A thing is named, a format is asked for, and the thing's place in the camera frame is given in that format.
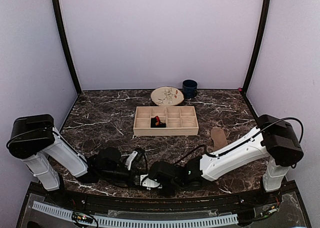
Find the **black argyle sock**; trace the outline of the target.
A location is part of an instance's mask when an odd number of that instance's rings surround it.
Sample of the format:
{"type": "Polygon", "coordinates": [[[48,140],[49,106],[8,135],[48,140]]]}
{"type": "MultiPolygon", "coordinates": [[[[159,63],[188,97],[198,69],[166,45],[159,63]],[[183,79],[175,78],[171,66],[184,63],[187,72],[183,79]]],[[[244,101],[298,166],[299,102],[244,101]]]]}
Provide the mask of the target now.
{"type": "Polygon", "coordinates": [[[151,128],[166,128],[167,125],[163,122],[161,122],[160,118],[158,116],[155,116],[151,118],[150,120],[150,127],[151,128]]]}

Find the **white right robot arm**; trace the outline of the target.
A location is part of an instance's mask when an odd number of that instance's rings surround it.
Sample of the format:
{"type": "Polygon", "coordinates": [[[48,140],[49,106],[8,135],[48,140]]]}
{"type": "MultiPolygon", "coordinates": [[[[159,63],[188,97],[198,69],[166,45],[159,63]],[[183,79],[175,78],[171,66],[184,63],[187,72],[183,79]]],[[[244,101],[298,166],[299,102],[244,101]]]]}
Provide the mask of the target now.
{"type": "Polygon", "coordinates": [[[261,189],[255,194],[260,205],[267,204],[281,187],[290,167],[302,160],[301,137],[290,124],[291,117],[278,119],[262,115],[257,126],[237,141],[202,156],[195,157],[185,166],[165,161],[152,164],[148,174],[142,175],[138,185],[147,189],[168,191],[197,190],[204,181],[216,181],[226,173],[262,158],[269,158],[267,170],[260,181],[261,189]]]}

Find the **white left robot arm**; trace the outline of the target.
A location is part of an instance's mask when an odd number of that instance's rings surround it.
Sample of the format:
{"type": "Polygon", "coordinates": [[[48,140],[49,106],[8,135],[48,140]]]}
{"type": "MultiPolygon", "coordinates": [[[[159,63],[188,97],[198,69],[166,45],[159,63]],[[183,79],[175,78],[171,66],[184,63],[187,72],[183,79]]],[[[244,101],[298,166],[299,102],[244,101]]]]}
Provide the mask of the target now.
{"type": "Polygon", "coordinates": [[[142,150],[135,150],[123,160],[118,149],[108,147],[87,158],[61,136],[49,114],[17,118],[6,147],[12,156],[25,163],[47,191],[51,191],[51,198],[60,206],[66,206],[71,196],[63,189],[63,180],[50,165],[49,157],[84,184],[105,180],[119,187],[135,187],[146,180],[134,167],[142,150]]]}

